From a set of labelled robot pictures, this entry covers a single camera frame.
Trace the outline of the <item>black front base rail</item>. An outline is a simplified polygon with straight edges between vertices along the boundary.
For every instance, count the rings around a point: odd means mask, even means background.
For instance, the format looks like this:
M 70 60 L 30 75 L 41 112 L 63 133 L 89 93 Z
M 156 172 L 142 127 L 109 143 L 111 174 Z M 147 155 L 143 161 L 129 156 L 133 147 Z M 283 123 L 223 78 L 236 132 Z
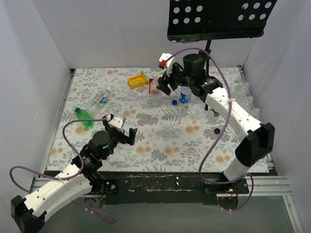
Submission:
M 201 203 L 217 205 L 221 196 L 237 202 L 248 194 L 246 179 L 238 184 L 215 187 L 198 173 L 189 172 L 100 172 L 104 189 L 88 193 L 81 201 L 95 207 L 118 204 Z

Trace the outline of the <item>small clear upright bottle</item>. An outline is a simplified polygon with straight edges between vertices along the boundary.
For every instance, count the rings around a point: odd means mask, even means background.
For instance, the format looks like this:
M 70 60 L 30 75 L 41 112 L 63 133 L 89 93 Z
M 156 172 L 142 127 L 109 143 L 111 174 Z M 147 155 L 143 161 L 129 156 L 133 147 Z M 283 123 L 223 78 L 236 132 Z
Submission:
M 211 122 L 216 122 L 219 119 L 219 113 L 214 111 L 214 109 L 210 109 L 207 112 L 207 118 Z

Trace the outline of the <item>green plastic bottle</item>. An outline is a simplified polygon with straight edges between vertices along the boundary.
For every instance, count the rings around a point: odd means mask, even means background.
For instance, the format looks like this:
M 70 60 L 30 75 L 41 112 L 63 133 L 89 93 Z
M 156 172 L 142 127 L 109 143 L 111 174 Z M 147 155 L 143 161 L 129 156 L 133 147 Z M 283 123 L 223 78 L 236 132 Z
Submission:
M 87 121 L 82 121 L 84 127 L 86 128 L 93 127 L 93 121 L 89 121 L 89 119 L 93 119 L 93 117 L 86 110 L 80 109 L 79 107 L 76 107 L 74 110 L 79 120 L 87 119 Z

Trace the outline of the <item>yellow plastic box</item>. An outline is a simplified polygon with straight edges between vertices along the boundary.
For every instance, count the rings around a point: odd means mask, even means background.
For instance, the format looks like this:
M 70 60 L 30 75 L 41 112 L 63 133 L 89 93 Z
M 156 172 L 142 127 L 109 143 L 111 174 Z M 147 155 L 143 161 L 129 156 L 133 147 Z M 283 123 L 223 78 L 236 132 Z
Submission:
M 131 89 L 135 89 L 148 84 L 148 80 L 143 71 L 139 75 L 128 78 L 129 86 Z

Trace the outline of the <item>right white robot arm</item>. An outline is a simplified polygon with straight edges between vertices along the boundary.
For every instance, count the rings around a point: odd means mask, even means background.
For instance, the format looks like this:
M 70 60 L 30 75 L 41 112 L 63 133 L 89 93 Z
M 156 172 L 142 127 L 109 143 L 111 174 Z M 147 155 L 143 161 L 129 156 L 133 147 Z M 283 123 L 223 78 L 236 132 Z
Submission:
M 275 128 L 252 117 L 235 100 L 229 97 L 223 84 L 209 76 L 204 68 L 206 58 L 202 53 L 183 57 L 183 65 L 175 62 L 169 53 L 163 53 L 159 67 L 164 69 L 158 79 L 157 89 L 169 95 L 177 87 L 187 87 L 199 97 L 205 107 L 211 107 L 226 120 L 237 134 L 240 144 L 235 149 L 235 158 L 215 181 L 205 181 L 211 191 L 233 192 L 247 171 L 273 149 Z

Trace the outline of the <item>clear bottle blue label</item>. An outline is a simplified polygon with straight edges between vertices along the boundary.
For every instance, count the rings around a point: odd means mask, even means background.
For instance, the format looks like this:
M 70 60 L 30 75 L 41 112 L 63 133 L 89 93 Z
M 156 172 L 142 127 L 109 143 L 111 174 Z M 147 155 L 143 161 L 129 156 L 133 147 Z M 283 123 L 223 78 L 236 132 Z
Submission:
M 86 110 L 93 115 L 103 109 L 110 101 L 111 90 L 110 88 L 104 88 L 97 92 L 97 94 L 86 105 Z

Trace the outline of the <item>black music stand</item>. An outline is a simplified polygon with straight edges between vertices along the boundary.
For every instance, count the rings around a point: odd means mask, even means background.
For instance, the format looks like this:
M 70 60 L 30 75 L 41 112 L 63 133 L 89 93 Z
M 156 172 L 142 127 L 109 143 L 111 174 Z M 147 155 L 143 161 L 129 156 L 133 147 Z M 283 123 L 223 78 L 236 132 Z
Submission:
M 212 49 L 223 66 L 243 65 L 264 34 L 275 0 L 171 0 L 167 39 Z

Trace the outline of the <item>clear Pepsi bottle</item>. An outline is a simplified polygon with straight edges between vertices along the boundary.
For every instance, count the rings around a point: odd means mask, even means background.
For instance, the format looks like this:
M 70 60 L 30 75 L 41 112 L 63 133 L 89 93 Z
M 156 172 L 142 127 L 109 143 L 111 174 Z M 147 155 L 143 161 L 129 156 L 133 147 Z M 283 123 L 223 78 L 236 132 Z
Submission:
M 191 89 L 186 86 L 180 87 L 179 101 L 183 104 L 189 103 L 191 99 Z

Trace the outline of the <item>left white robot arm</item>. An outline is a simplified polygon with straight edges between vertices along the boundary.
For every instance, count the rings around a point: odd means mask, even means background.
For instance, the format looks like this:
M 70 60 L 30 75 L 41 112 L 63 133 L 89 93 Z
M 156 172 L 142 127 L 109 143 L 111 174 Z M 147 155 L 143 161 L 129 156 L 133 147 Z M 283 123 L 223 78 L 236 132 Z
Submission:
M 11 200 L 11 216 L 23 233 L 39 232 L 45 222 L 58 210 L 84 194 L 105 194 L 111 181 L 105 181 L 98 169 L 102 161 L 113 154 L 119 144 L 132 146 L 137 130 L 130 128 L 125 135 L 114 127 L 106 126 L 96 132 L 66 168 L 58 175 L 22 197 Z

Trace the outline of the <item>red plastic box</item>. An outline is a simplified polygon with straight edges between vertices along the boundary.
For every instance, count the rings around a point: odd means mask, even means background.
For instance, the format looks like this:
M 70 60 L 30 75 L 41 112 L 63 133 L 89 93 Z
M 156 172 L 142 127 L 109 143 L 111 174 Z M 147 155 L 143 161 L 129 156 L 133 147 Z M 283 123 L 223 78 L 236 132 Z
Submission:
M 149 93 L 156 95 L 158 93 L 158 89 L 157 89 L 157 79 L 153 78 L 149 80 Z

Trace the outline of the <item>clear bottle by wall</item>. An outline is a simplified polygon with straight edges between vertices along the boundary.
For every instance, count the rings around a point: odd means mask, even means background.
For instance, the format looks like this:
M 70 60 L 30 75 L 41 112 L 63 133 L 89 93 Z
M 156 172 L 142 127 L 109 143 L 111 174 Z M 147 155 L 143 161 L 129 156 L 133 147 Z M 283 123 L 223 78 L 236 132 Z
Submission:
M 248 82 L 245 82 L 242 85 L 237 86 L 234 91 L 234 98 L 236 99 L 236 101 L 243 100 L 247 96 L 248 90 L 249 90 Z

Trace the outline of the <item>floral tablecloth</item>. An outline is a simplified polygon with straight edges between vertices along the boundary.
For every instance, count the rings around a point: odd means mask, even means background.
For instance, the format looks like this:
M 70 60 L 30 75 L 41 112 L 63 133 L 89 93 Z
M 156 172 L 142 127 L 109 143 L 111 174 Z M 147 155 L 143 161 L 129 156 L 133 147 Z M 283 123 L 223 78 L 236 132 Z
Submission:
M 204 172 L 221 172 L 235 157 L 239 138 L 232 128 L 221 139 L 214 133 L 222 129 L 224 119 L 216 122 L 207 118 L 204 104 L 192 96 L 188 104 L 172 105 L 180 92 L 162 94 L 161 104 L 154 107 L 148 86 L 131 89 L 128 78 L 143 71 L 147 78 L 159 77 L 159 68 L 79 68 L 76 70 L 67 96 L 59 128 L 47 161 L 48 171 L 63 170 L 76 156 L 76 152 L 104 129 L 101 122 L 92 128 L 74 123 L 75 108 L 84 109 L 98 91 L 110 88 L 111 99 L 97 113 L 120 114 L 126 117 L 124 128 L 136 128 L 133 146 L 119 144 L 101 167 L 102 171 L 133 172 L 197 172 L 204 161 Z

